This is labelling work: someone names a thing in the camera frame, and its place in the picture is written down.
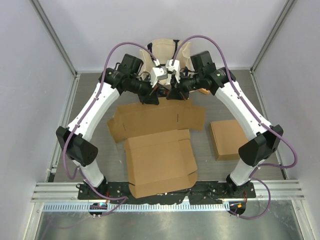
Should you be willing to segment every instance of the concrete floor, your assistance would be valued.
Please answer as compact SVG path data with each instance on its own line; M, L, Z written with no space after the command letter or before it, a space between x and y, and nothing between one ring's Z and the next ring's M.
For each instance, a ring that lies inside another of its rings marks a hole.
M250 72L248 70L232 71L236 76L243 92L248 99L261 111L261 106L254 88ZM76 91L73 107L71 110L70 120L73 120L83 108L89 97L96 87L100 73L81 74L78 88ZM234 119L230 111L215 96L205 95L198 91L190 94L193 104L206 108L206 120L203 131L197 132L191 130L191 145L198 167L198 180L225 180L226 176L235 168L238 160L215 161L213 143L210 137L209 125L212 121ZM99 149L97 162L101 172L106 176L108 181L127 181L127 165L123 144L115 144L112 139L107 121L113 117L118 105L138 102L138 96L124 92L108 109L102 120L98 124L93 134L91 143ZM277 164L277 158L272 155L267 163ZM67 161L70 172L73 172L75 165L71 160ZM255 177L262 180L281 180L283 179L280 169L274 167L264 167L257 171ZM57 167L54 178L55 182L70 182L63 168L62 158ZM71 182L82 182L81 176Z

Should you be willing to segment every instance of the brown cardboard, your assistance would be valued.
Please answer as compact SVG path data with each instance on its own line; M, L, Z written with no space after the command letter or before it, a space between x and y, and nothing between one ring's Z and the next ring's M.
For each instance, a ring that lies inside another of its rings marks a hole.
M191 188L197 181L189 129L201 131L205 109L191 100L118 106L109 131L124 142L128 182L136 198Z
M238 149L248 142L237 120L212 121L210 132L216 161L238 160Z

